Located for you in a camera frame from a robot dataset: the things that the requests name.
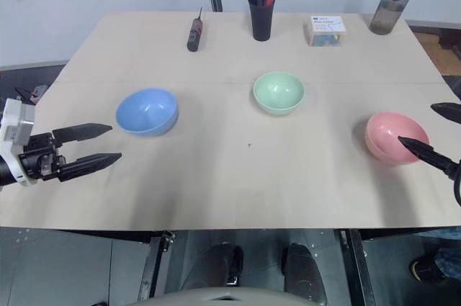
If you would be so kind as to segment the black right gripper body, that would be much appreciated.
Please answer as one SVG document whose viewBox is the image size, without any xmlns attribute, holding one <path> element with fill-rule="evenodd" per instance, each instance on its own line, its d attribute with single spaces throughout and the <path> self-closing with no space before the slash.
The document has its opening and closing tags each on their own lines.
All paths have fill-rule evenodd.
<svg viewBox="0 0 461 306">
<path fill-rule="evenodd" d="M 450 180 L 455 180 L 457 178 L 458 173 L 460 172 L 460 162 L 456 163 L 449 159 L 447 162 L 447 176 Z"/>
</svg>

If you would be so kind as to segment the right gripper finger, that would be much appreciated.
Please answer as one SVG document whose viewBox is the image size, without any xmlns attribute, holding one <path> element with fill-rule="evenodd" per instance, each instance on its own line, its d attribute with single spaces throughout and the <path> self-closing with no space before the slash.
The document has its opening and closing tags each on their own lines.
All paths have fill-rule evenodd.
<svg viewBox="0 0 461 306">
<path fill-rule="evenodd" d="M 437 114 L 443 116 L 443 118 L 456 123 L 461 123 L 461 104 L 441 102 L 432 104 L 430 107 Z"/>
<path fill-rule="evenodd" d="M 398 136 L 398 140 L 418 159 L 443 171 L 444 174 L 455 174 L 455 162 L 437 153 L 430 145 L 414 138 Z"/>
</svg>

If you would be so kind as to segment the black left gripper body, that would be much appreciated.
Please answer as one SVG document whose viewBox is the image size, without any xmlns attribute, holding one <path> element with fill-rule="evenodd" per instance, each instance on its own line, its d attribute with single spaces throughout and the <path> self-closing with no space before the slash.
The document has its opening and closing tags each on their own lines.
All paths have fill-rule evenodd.
<svg viewBox="0 0 461 306">
<path fill-rule="evenodd" d="M 23 153 L 19 155 L 22 168 L 28 177 L 33 180 L 67 181 L 63 174 L 66 159 L 58 152 L 63 145 L 63 137 L 62 132 L 30 136 L 28 144 L 23 147 Z"/>
</svg>

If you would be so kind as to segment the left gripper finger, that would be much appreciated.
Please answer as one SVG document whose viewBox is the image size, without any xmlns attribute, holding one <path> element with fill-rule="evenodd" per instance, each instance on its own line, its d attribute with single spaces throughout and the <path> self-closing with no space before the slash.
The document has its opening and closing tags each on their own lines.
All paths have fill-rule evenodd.
<svg viewBox="0 0 461 306">
<path fill-rule="evenodd" d="M 52 134 L 55 140 L 59 143 L 67 143 L 71 141 L 89 140 L 109 132 L 112 129 L 110 125 L 97 123 L 86 123 L 53 130 Z"/>
<path fill-rule="evenodd" d="M 61 171 L 58 173 L 58 180 L 64 182 L 80 176 L 92 174 L 111 166 L 121 157 L 121 153 L 97 153 L 78 158 L 74 162 L 66 164 L 61 168 Z"/>
</svg>

